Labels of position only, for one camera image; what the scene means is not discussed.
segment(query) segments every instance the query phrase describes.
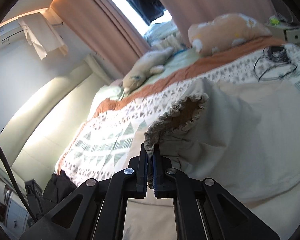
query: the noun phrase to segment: orange pillow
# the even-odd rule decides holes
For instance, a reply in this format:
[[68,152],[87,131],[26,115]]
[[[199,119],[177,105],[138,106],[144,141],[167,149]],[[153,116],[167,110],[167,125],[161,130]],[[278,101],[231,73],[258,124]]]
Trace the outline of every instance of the orange pillow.
[[188,31],[190,43],[203,56],[271,35],[262,23],[241,13],[224,14],[212,22],[193,24]]

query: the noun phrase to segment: patterned blanket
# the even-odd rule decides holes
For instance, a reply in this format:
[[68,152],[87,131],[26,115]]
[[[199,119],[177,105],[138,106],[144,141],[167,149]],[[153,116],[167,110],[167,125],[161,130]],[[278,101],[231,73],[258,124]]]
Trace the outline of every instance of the patterned blanket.
[[[300,48],[292,44],[285,46],[288,56],[298,65],[297,70],[286,76],[286,79],[300,92]],[[213,82],[223,80],[234,84],[257,82],[253,66],[261,55],[262,49],[194,78],[175,82],[158,93],[135,98],[119,110],[107,110],[98,114],[82,127],[73,143],[60,157],[58,171],[64,170],[77,186],[88,178],[111,178],[114,173],[125,168],[123,165],[126,160],[139,154],[130,152],[136,132],[146,130],[196,79],[207,77]],[[267,64],[260,61],[256,72],[262,73]],[[268,75],[279,76],[282,72],[282,68],[276,68]],[[139,140],[134,143],[141,145],[143,140]]]

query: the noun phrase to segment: yellow-green object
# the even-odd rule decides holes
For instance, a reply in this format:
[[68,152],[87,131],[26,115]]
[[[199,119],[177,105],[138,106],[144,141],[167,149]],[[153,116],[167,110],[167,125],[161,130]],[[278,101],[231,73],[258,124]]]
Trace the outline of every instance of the yellow-green object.
[[278,25],[279,23],[280,23],[280,21],[277,18],[270,19],[270,24],[272,24],[272,25]]

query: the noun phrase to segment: bedside table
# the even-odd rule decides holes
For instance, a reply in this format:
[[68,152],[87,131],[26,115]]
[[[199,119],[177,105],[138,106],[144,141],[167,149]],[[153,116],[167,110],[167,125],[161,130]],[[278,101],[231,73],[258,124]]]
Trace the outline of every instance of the bedside table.
[[271,31],[274,37],[300,47],[300,27],[270,24],[265,24],[265,26]]

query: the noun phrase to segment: headboard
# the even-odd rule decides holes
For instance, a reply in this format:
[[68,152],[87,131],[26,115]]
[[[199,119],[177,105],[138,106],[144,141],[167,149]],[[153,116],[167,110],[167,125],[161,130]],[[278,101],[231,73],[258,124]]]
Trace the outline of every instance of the headboard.
[[[11,118],[0,135],[0,146],[23,193],[35,179],[45,188],[54,166],[86,121],[95,94],[111,79],[92,55],[67,75],[40,88]],[[0,178],[11,185],[0,160]]]

